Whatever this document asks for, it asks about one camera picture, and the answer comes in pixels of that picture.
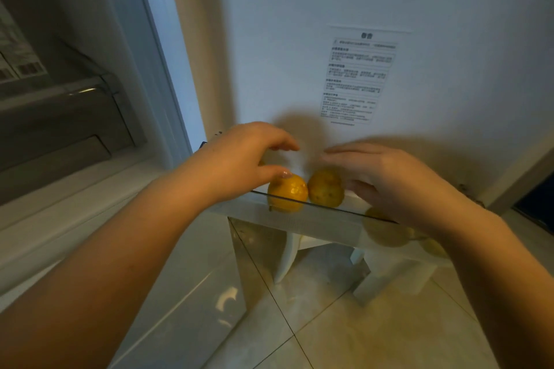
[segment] transparent door shelf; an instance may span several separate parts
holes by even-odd
[[[290,213],[274,208],[271,210],[268,204],[270,197],[282,199],[291,204],[302,204],[302,208],[297,212]],[[364,211],[368,207],[369,205],[358,197],[346,196],[339,208],[330,208],[273,196],[264,192],[264,188],[261,187],[239,198],[212,206],[211,210],[235,219],[320,240],[386,252],[439,266],[449,265],[449,260],[427,253],[419,245],[420,237],[412,238],[402,247],[384,247],[374,242],[367,234],[366,228],[394,230],[398,228],[398,223],[365,216]]]

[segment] person's right hand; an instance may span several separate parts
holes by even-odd
[[[431,168],[403,150],[368,142],[325,150],[322,160],[364,176],[346,188],[396,222],[441,238],[484,209],[466,198]]]

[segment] warning label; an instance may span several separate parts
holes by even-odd
[[[335,124],[369,124],[397,48],[395,42],[335,38],[320,115]]]

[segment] lemon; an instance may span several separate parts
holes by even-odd
[[[310,201],[316,205],[338,207],[345,197],[341,177],[335,170],[320,169],[308,181]]]
[[[267,194],[306,201],[308,199],[308,186],[301,176],[293,174],[290,178],[279,178],[272,181],[267,188]],[[267,203],[270,210],[274,208],[280,212],[287,213],[297,212],[303,206],[302,203],[274,197],[267,197]]]
[[[367,217],[391,220],[386,214],[375,207],[369,208]],[[378,245],[384,247],[402,247],[406,245],[414,235],[414,230],[392,222],[382,222],[375,219],[364,219],[363,225],[369,237]]]
[[[426,240],[420,240],[419,245],[430,255],[440,258],[450,258],[448,257],[447,252],[444,250],[443,246],[439,244],[433,238],[427,238]]]

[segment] yellow lemon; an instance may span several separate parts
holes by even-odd
[[[345,197],[341,177],[335,170],[320,169],[308,181],[310,201],[316,205],[338,207]]]
[[[308,186],[302,177],[293,174],[290,178],[279,178],[272,181],[267,188],[267,194],[273,196],[292,198],[293,200],[306,201],[308,199]],[[288,201],[283,198],[267,197],[270,210],[274,208],[280,212],[297,212],[303,204]]]
[[[365,215],[378,219],[391,220],[386,214],[375,207],[369,208]],[[392,222],[382,222],[375,219],[364,219],[364,228],[369,237],[384,247],[402,247],[406,245],[414,235],[414,230],[407,226]]]
[[[444,250],[443,246],[439,244],[436,240],[433,240],[433,238],[420,240],[419,245],[421,245],[421,247],[426,251],[426,253],[434,255],[435,257],[450,258],[448,257],[448,254]]]

